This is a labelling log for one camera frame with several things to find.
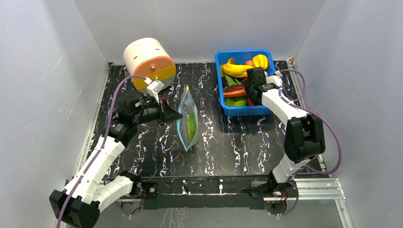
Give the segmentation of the clear zip top bag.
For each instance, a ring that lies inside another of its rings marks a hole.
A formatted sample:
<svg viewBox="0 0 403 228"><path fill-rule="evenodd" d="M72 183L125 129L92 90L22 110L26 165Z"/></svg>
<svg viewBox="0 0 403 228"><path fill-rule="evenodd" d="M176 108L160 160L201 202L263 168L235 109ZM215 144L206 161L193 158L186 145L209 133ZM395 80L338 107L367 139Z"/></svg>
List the clear zip top bag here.
<svg viewBox="0 0 403 228"><path fill-rule="evenodd" d="M198 110L188 86L182 93L178 112L182 115L177 121L178 135L187 152L198 140Z"/></svg>

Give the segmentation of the green watermelon slice toy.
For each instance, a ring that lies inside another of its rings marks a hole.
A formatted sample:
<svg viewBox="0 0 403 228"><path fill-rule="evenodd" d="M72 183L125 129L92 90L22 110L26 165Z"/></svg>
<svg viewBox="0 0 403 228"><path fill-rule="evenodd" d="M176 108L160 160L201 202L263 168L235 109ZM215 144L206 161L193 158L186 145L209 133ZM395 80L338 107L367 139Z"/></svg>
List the green watermelon slice toy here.
<svg viewBox="0 0 403 228"><path fill-rule="evenodd" d="M197 123L194 114L190 114L187 120L188 137L192 141L196 135Z"/></svg>

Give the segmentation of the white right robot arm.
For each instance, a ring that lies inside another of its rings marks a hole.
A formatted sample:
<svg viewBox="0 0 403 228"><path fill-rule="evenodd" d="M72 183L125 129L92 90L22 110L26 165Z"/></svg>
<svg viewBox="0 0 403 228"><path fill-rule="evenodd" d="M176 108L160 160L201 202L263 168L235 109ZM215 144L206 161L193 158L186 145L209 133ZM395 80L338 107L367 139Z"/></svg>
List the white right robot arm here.
<svg viewBox="0 0 403 228"><path fill-rule="evenodd" d="M247 80L242 84L253 104L267 107L286 126L285 154L268 180L268 192L279 197L287 189L286 182L325 151L323 122L286 97L277 74L267 76L261 67L247 69Z"/></svg>

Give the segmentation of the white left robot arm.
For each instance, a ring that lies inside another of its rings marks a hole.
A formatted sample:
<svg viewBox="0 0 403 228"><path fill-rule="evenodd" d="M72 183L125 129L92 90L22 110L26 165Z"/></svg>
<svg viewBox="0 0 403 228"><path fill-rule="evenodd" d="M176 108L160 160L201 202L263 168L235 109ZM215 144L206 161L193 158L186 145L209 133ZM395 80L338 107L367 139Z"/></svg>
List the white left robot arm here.
<svg viewBox="0 0 403 228"><path fill-rule="evenodd" d="M122 196L139 197L143 192L141 177L121 172L103 187L99 184L113 161L137 134L138 125L156 121L169 124L182 119L163 97L122 100L110 113L106 132L75 177L63 188L54 190L49 201L59 228L66 223L75 228L92 228L100 213Z"/></svg>

